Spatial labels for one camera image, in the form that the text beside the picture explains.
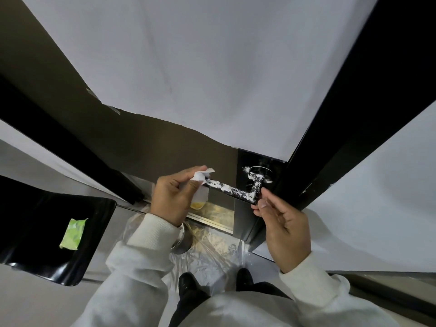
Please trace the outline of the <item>white wipe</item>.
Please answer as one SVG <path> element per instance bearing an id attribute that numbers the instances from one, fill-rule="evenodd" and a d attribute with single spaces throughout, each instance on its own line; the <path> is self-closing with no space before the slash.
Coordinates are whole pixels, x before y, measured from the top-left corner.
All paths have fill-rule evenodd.
<path id="1" fill-rule="evenodd" d="M 193 177 L 189 180 L 189 182 L 197 183 L 198 186 L 202 186 L 206 183 L 208 179 L 210 179 L 211 174 L 214 172 L 215 170 L 213 168 L 208 168 L 204 171 L 197 171 L 194 173 Z"/>

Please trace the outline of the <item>black door handle with foam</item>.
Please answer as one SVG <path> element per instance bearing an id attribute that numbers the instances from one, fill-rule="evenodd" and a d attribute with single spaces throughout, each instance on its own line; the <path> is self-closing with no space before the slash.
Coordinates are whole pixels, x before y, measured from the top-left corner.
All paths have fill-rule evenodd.
<path id="1" fill-rule="evenodd" d="M 211 180 L 210 174 L 213 172 L 215 170 L 212 168 L 205 171 L 204 186 L 251 205 L 257 205 L 261 196 L 261 188 L 273 182 L 273 171 L 264 166 L 246 166 L 243 168 L 243 173 L 252 182 L 251 185 L 248 185 L 248 191 L 240 190 L 220 181 Z"/>

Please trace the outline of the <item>green wipes packet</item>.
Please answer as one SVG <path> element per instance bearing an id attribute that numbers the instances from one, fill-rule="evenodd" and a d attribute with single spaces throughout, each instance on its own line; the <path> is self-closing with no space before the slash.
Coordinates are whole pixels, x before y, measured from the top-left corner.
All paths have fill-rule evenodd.
<path id="1" fill-rule="evenodd" d="M 79 249 L 87 220 L 88 218 L 83 220 L 70 219 L 61 243 L 59 244 L 60 249 L 67 249 L 70 251 L 77 251 Z"/>

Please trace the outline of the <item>black chair seat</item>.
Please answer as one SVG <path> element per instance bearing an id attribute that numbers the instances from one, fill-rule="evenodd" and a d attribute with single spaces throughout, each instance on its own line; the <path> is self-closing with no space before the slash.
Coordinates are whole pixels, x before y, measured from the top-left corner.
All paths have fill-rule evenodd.
<path id="1" fill-rule="evenodd" d="M 0 176 L 0 264 L 76 286 L 115 209 L 110 198 L 53 193 Z M 85 220 L 78 249 L 60 248 L 72 219 Z"/>

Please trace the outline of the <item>person's left hand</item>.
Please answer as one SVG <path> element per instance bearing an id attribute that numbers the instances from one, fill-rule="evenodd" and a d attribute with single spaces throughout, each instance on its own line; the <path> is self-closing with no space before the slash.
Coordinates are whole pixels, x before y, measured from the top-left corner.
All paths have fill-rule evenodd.
<path id="1" fill-rule="evenodd" d="M 207 166 L 194 166 L 172 175 L 158 178 L 150 205 L 150 213 L 170 224 L 179 227 L 185 220 L 190 206 L 184 205 L 181 187 L 197 171 L 207 170 Z"/>

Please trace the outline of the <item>person's right forearm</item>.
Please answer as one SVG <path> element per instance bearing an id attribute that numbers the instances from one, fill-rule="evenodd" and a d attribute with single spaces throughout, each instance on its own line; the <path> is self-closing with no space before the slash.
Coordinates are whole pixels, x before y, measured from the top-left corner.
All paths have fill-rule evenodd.
<path id="1" fill-rule="evenodd" d="M 289 288 L 303 327 L 400 327 L 376 304 L 350 294 L 349 281 L 329 275 L 312 254 L 280 279 Z"/>

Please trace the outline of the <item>person's left forearm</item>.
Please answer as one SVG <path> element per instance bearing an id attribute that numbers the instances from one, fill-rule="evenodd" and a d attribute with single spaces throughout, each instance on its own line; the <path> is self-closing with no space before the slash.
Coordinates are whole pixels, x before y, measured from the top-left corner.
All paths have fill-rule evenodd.
<path id="1" fill-rule="evenodd" d="M 111 274 L 71 327 L 157 327 L 168 301 L 162 281 L 172 269 L 171 248 L 179 228 L 146 214 L 127 243 L 106 260 Z"/>

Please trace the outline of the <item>person's black right shoe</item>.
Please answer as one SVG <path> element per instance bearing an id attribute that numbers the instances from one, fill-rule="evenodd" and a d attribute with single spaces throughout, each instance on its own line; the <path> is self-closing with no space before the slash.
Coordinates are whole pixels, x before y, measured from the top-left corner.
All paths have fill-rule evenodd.
<path id="1" fill-rule="evenodd" d="M 247 268 L 241 268 L 236 275 L 236 291 L 250 291 L 254 285 L 253 277 Z"/>

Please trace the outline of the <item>black door frame post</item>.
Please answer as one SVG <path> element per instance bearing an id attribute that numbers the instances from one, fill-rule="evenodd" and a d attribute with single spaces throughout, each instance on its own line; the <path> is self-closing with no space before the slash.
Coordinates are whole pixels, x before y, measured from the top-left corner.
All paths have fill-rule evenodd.
<path id="1" fill-rule="evenodd" d="M 0 139 L 73 180 L 134 204 L 143 192 L 0 74 Z"/>
<path id="2" fill-rule="evenodd" d="M 436 101 L 436 0 L 377 0 L 272 192 L 303 209 Z"/>

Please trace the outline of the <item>brown door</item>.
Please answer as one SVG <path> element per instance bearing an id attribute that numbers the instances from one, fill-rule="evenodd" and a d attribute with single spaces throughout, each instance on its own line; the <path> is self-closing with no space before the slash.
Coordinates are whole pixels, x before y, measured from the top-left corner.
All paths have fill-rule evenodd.
<path id="1" fill-rule="evenodd" d="M 286 164 L 102 104 L 23 0 L 0 0 L 0 74 L 148 197 L 159 176 L 195 165 L 208 165 L 213 179 L 245 189 L 244 166 L 266 166 L 275 181 Z"/>

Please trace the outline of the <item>metal door threshold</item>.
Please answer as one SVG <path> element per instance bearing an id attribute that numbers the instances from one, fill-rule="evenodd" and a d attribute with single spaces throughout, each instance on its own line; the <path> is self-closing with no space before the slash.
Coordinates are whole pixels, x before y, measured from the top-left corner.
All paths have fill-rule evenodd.
<path id="1" fill-rule="evenodd" d="M 193 203 L 187 219 L 206 225 L 217 231 L 233 235 L 234 211 L 210 202 Z"/>

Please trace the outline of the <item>translucent cup with yellow liquid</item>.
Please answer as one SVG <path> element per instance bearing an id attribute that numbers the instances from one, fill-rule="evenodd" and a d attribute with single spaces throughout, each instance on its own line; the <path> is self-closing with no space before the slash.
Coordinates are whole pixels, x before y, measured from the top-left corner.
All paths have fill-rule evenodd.
<path id="1" fill-rule="evenodd" d="M 208 202 L 209 188 L 206 186 L 200 186 L 197 192 L 194 194 L 190 204 L 190 208 L 194 210 L 200 210 Z"/>

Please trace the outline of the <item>person's right hand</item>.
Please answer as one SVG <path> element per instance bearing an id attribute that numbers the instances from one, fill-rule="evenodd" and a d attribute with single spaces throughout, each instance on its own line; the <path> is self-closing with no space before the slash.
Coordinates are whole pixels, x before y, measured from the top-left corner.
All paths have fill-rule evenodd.
<path id="1" fill-rule="evenodd" d="M 289 273 L 312 252 L 308 218 L 265 187 L 260 199 L 273 208 L 273 219 L 264 221 L 268 250 L 280 271 Z"/>

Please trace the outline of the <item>person's black left shoe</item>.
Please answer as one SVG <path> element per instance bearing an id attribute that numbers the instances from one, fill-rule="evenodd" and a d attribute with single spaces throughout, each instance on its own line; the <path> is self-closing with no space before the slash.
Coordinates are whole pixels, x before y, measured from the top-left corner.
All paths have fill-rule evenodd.
<path id="1" fill-rule="evenodd" d="M 190 272 L 184 272 L 178 279 L 180 300 L 208 299 L 209 295 L 199 286 L 196 278 Z"/>

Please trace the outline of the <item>clear plastic floor sheet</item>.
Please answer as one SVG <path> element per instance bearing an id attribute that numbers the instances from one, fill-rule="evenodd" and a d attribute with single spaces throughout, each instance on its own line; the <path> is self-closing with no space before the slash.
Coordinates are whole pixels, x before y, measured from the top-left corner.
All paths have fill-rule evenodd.
<path id="1" fill-rule="evenodd" d="M 236 272 L 245 265 L 245 243 L 187 218 L 179 229 L 170 253 L 173 269 L 163 278 L 168 290 L 178 292 L 178 279 L 186 272 L 210 295 L 233 290 Z"/>

